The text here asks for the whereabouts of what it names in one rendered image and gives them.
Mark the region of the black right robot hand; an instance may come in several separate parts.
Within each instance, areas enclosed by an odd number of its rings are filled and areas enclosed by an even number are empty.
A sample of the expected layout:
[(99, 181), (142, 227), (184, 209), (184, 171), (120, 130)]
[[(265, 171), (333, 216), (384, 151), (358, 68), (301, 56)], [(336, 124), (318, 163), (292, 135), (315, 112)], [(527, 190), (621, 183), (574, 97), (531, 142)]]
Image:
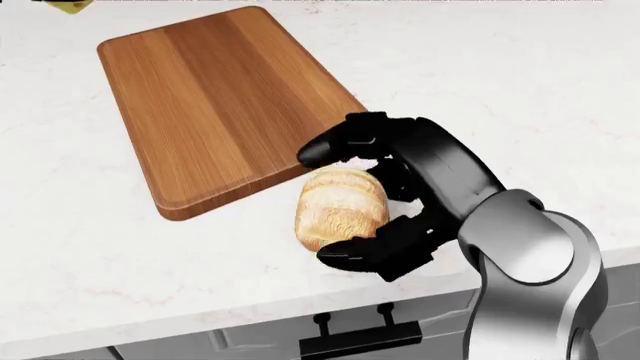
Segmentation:
[(352, 158), (378, 162), (367, 173), (383, 185), (389, 200), (420, 200), (423, 209), (378, 227), (371, 238), (354, 236), (325, 245), (316, 257), (331, 268), (372, 272), (387, 282), (432, 261), (433, 252), (457, 238), (480, 203), (505, 189), (467, 146), (423, 117), (349, 113), (297, 153), (300, 164), (310, 169)]

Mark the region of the crusty bread loaf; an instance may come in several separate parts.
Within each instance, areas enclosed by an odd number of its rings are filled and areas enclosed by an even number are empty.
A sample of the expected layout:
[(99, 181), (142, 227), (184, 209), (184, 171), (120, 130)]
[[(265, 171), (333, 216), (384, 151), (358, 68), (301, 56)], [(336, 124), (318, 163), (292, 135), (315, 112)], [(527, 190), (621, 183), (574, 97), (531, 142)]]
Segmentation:
[(387, 194), (365, 170), (314, 170), (298, 199), (294, 233), (308, 251), (354, 237), (371, 238), (390, 221)]

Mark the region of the wooden cutting board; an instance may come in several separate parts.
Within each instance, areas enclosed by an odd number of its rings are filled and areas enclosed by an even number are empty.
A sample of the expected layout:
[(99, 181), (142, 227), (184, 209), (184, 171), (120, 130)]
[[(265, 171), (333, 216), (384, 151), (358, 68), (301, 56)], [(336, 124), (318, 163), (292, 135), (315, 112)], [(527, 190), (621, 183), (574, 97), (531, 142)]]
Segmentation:
[(171, 221), (301, 176), (300, 147), (365, 109), (256, 5), (111, 38), (97, 53)]

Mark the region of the yellow cheese wedge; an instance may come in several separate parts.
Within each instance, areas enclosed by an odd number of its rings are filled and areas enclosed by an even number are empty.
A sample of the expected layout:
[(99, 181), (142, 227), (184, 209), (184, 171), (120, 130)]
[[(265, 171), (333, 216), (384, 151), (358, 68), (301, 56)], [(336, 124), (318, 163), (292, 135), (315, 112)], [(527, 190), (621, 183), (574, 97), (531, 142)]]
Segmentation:
[(46, 0), (47, 5), (64, 12), (65, 14), (78, 14), (83, 11), (95, 0)]

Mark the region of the grey cabinet drawer front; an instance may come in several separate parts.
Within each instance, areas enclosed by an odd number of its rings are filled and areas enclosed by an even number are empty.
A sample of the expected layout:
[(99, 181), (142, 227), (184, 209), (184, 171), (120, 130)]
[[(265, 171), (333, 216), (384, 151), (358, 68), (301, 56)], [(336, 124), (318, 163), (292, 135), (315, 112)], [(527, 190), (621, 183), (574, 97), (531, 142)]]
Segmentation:
[[(640, 360), (640, 264), (606, 271), (608, 305), (592, 330), (600, 360)], [(420, 344), (338, 360), (463, 360), (463, 335), (478, 290), (396, 302), (399, 323), (418, 321)], [(108, 348), (116, 360), (299, 360), (299, 341), (320, 334), (295, 317)]]

